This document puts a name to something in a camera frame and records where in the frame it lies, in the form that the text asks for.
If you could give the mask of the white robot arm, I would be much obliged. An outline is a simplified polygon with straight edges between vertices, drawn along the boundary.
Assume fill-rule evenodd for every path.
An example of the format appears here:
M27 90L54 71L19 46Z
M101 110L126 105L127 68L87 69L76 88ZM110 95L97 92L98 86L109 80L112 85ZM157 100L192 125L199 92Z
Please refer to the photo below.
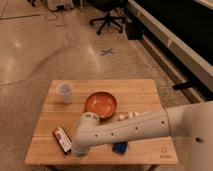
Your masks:
M82 115L72 137L72 152L85 155L91 147L160 137L189 136L188 171L213 171L213 101L152 111L100 125L92 112Z

